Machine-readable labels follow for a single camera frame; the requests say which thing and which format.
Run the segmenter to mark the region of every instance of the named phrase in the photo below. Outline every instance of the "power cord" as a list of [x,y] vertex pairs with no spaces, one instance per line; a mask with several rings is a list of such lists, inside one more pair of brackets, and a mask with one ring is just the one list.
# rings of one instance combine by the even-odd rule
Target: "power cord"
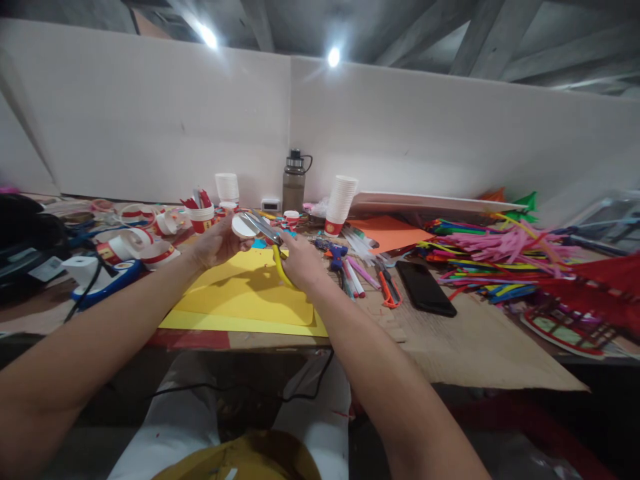
[[328,358],[327,362],[325,363],[325,366],[322,367],[322,371],[320,372],[320,376],[318,376],[318,383],[316,384],[315,393],[313,395],[307,395],[306,393],[296,393],[296,394],[290,396],[289,398],[284,398],[284,397],[281,397],[280,395],[272,395],[270,393],[266,393],[266,392],[262,392],[260,390],[256,390],[255,388],[253,388],[250,385],[231,385],[229,387],[216,387],[215,385],[212,385],[210,383],[194,383],[193,385],[184,385],[182,387],[172,387],[172,388],[168,388],[168,389],[157,391],[154,394],[148,395],[147,397],[145,397],[145,400],[146,399],[152,399],[152,398],[157,397],[159,395],[164,395],[165,393],[171,393],[171,392],[183,391],[183,390],[192,390],[192,389],[200,388],[200,387],[207,387],[207,388],[210,388],[212,390],[222,391],[222,392],[229,391],[229,390],[234,390],[234,389],[238,389],[238,388],[245,388],[245,389],[251,390],[252,392],[257,393],[258,395],[261,395],[263,397],[279,400],[282,403],[288,403],[288,402],[290,402],[292,400],[296,400],[296,399],[315,400],[317,398],[317,396],[318,396],[318,393],[320,393],[320,385],[322,384],[322,378],[324,378],[325,373],[327,372],[327,369],[329,368],[329,364],[331,363],[332,359],[333,359],[333,349],[331,350],[331,352],[329,354],[329,358]]

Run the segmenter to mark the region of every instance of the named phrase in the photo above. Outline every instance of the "hand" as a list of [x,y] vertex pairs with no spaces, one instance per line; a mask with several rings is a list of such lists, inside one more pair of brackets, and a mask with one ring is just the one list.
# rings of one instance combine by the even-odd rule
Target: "hand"
[[204,232],[189,250],[199,268],[208,270],[251,248],[253,239],[240,240],[231,230],[232,219],[232,212],[227,212],[227,216]]
[[293,284],[305,293],[323,279],[329,279],[322,264],[322,254],[302,235],[296,238],[287,232],[280,234],[289,249],[289,256],[282,261],[285,273]]

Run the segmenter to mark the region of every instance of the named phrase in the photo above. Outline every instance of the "ceiling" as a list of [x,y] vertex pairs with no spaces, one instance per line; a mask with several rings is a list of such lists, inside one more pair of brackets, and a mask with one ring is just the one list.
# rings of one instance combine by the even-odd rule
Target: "ceiling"
[[3,14],[640,99],[637,0],[12,0]]

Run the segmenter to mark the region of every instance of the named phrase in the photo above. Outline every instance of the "left hand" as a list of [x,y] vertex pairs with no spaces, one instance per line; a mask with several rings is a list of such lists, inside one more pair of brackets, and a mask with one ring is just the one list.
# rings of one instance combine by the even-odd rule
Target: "left hand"
[[253,245],[253,239],[240,240],[231,230],[233,212],[204,232],[195,242],[190,254],[198,266],[204,270],[220,265],[239,251],[248,251]]

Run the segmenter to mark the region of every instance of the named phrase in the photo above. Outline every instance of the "person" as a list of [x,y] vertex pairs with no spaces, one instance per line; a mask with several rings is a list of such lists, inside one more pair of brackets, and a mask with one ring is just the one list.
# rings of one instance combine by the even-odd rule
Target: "person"
[[[92,395],[144,346],[188,286],[250,248],[252,241],[241,241],[230,226],[227,217],[180,257],[80,313],[0,371],[1,478],[37,476]],[[311,395],[283,404],[272,431],[220,444],[215,392],[180,387],[214,380],[194,354],[181,354],[110,478],[346,479],[350,382],[394,479],[488,479],[418,366],[338,288],[304,236],[282,239],[285,272],[322,317],[336,357],[328,365],[326,355],[310,360],[285,389],[287,398]]]

